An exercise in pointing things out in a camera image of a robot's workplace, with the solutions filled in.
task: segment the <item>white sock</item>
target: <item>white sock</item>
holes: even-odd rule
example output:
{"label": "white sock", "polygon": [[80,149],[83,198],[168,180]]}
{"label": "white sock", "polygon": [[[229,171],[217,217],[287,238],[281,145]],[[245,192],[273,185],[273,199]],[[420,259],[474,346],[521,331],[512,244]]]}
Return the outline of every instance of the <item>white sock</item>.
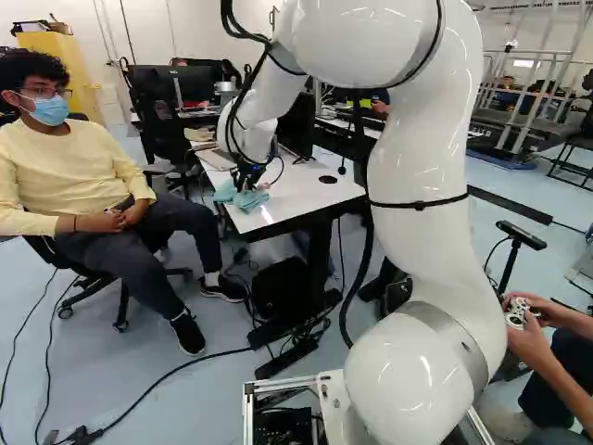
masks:
{"label": "white sock", "polygon": [[206,286],[207,287],[218,286],[220,274],[221,274],[220,271],[206,273],[206,275],[204,275],[204,279],[206,280]]}

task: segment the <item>chair wheel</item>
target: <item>chair wheel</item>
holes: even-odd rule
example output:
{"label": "chair wheel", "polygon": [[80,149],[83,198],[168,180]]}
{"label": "chair wheel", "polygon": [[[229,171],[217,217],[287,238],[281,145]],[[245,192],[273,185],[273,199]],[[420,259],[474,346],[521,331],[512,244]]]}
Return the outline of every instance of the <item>chair wheel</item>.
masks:
{"label": "chair wheel", "polygon": [[72,315],[74,315],[74,310],[70,306],[59,308],[57,311],[57,317],[61,320],[68,320]]}
{"label": "chair wheel", "polygon": [[118,331],[120,334],[123,334],[124,332],[126,332],[128,330],[128,328],[130,327],[130,324],[128,323],[128,321],[126,320],[125,322],[123,322],[122,324],[113,324],[113,328]]}

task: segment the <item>white game controller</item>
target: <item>white game controller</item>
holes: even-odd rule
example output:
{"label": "white game controller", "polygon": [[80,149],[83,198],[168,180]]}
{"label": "white game controller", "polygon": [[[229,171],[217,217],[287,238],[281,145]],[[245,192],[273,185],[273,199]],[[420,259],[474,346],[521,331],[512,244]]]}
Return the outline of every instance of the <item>white game controller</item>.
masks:
{"label": "white game controller", "polygon": [[[509,308],[507,309],[507,312],[504,315],[507,325],[523,331],[525,323],[525,313],[527,311],[530,311],[530,306],[527,304],[527,301],[523,297],[517,297],[516,299],[512,299],[509,303]],[[535,317],[541,316],[541,312],[539,311],[530,312]]]}

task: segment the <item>glasses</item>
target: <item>glasses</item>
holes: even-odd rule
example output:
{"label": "glasses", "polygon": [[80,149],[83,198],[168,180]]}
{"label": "glasses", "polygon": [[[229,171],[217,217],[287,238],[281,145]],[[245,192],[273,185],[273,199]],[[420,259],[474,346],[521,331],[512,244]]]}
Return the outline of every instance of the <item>glasses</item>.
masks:
{"label": "glasses", "polygon": [[19,90],[31,91],[35,93],[35,97],[41,97],[42,99],[51,99],[55,95],[61,95],[64,99],[72,99],[72,90],[68,88],[30,88],[28,86],[22,86]]}

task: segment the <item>gray floor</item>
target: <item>gray floor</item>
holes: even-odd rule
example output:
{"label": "gray floor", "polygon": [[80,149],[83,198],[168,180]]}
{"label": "gray floor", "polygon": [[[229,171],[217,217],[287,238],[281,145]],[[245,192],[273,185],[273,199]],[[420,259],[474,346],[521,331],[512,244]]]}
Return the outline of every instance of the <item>gray floor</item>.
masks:
{"label": "gray floor", "polygon": [[[119,130],[114,133],[132,156],[143,160],[137,138],[125,138]],[[318,159],[329,165],[339,165],[341,160],[321,152],[318,152]],[[476,159],[468,159],[467,163],[471,184],[551,213],[562,223],[587,229],[593,222],[593,194],[546,178],[548,167],[548,162],[542,160],[536,171],[507,172]],[[503,237],[494,225],[501,219],[517,223],[549,243],[549,248],[541,252],[522,249],[510,289],[555,296],[585,310],[590,298],[562,277],[584,249],[583,237],[560,226],[546,227],[473,199],[473,241],[482,261],[494,243]],[[358,219],[345,217],[343,221],[346,278],[350,283],[360,260],[364,233]],[[170,265],[189,265],[199,276],[199,258],[192,245],[185,235],[175,235],[170,243],[173,254]],[[296,252],[288,236],[251,246],[252,259],[259,263],[260,268]],[[490,265],[495,277],[500,276],[507,253],[507,249],[501,248],[494,255]],[[335,231],[332,254],[338,264]],[[225,245],[227,262],[231,255],[231,247]],[[381,249],[377,247],[367,280],[378,273],[381,258]],[[20,238],[0,244],[0,261],[0,363],[4,372],[10,340],[24,315],[43,292],[44,284],[53,271]],[[340,271],[333,282],[328,282],[328,286],[339,287],[339,275]],[[19,351],[6,392],[6,405],[0,416],[10,444],[32,443],[34,424],[44,405],[44,348],[50,314],[57,298],[73,277],[70,272],[57,274],[47,298],[31,318],[19,341]],[[208,340],[209,353],[246,346],[250,321],[242,305],[202,299],[198,284],[186,286],[181,280],[173,282],[197,315]],[[177,348],[167,324],[135,303],[131,307],[130,331],[119,335],[112,330],[110,323],[117,308],[117,296],[118,287],[112,286],[102,295],[79,306],[72,319],[54,321],[54,347],[50,351],[53,377],[51,406],[42,425],[43,433],[51,428],[69,431],[82,424],[90,428],[103,425],[127,408],[159,376],[187,360]],[[374,310],[373,305],[355,300],[348,320],[353,337],[359,336],[374,323]],[[274,345],[273,349],[278,350],[281,344]],[[247,352],[203,362],[174,375],[97,443],[239,443],[242,437],[241,384],[253,378],[254,369],[268,360],[267,354],[266,350]],[[337,323],[333,323],[322,339],[321,347],[281,376],[311,375],[339,368],[346,354]],[[488,397],[518,409],[516,397],[522,385],[524,379],[497,384],[489,389]]]}

